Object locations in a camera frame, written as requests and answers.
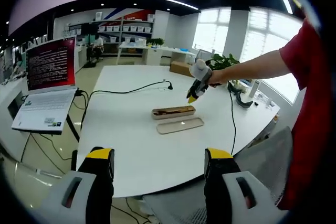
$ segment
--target green plant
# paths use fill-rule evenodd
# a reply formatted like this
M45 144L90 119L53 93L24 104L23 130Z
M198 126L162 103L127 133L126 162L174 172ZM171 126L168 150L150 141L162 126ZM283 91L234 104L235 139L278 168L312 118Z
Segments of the green plant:
M162 38L147 39L147 44L162 46L164 44L164 40Z
M229 57L220 56L219 54L215 54L212 59L207 60L207 63L210 62L209 67L212 70L221 70L224 68L228 68L234 64L238 64L239 61L236 60L232 54L229 54Z

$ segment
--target hand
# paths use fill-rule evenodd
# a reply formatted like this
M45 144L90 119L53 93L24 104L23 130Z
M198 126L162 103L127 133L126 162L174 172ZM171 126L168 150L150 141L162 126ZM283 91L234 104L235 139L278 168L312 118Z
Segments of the hand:
M223 71L222 70L213 70L212 75L208 80L208 83L211 87L216 87L218 84L224 84L227 80L223 78Z

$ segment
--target red sleeve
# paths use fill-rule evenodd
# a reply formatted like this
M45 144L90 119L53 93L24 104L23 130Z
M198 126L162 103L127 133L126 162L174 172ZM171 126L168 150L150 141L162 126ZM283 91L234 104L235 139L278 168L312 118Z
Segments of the red sleeve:
M309 38L312 33L316 33L315 30L304 20L299 33L280 48L281 57L297 80L300 90L304 89L308 82L310 70Z

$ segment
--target red shirt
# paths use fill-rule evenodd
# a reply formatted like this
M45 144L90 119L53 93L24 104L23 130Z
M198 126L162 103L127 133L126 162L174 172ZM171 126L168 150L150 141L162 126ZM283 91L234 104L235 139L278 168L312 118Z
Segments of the red shirt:
M300 90L307 87L292 130L293 156L285 192L278 205L280 209L291 209L310 184L328 140L331 82L321 39L306 20L299 33L280 49L280 54Z

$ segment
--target red screen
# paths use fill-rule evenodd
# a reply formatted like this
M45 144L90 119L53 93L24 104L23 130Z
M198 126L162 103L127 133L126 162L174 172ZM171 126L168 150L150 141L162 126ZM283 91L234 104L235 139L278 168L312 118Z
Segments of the red screen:
M28 90L75 84L76 38L55 40L27 51Z

